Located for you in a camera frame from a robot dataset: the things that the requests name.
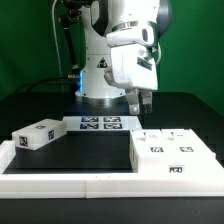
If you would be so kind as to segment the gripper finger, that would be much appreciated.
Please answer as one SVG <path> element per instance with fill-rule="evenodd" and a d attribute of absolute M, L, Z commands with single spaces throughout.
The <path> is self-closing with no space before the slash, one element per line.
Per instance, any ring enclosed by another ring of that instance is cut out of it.
<path fill-rule="evenodd" d="M 138 115 L 140 113 L 138 91 L 136 89 L 126 90 L 126 100 L 129 106 L 129 112 L 131 115 Z"/>
<path fill-rule="evenodd" d="M 145 113 L 152 111 L 152 92 L 149 90 L 141 91 L 142 105 Z"/>

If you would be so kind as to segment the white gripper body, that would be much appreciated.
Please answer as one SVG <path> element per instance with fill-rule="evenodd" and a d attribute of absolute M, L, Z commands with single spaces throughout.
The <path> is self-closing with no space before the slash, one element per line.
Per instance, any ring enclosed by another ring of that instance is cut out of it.
<path fill-rule="evenodd" d="M 152 56 L 157 48 L 155 23 L 126 23 L 125 28 L 108 33 L 106 42 L 111 65 L 104 77 L 109 85 L 119 89 L 158 89 L 156 63 Z"/>

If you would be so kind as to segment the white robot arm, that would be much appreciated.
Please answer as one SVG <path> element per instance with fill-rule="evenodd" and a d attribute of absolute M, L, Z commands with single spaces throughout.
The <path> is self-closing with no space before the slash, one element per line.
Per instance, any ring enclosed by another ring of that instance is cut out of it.
<path fill-rule="evenodd" d="M 54 0 L 70 54 L 75 96 L 111 105 L 124 98 L 129 113 L 152 108 L 158 89 L 159 38 L 172 21 L 170 0 Z"/>

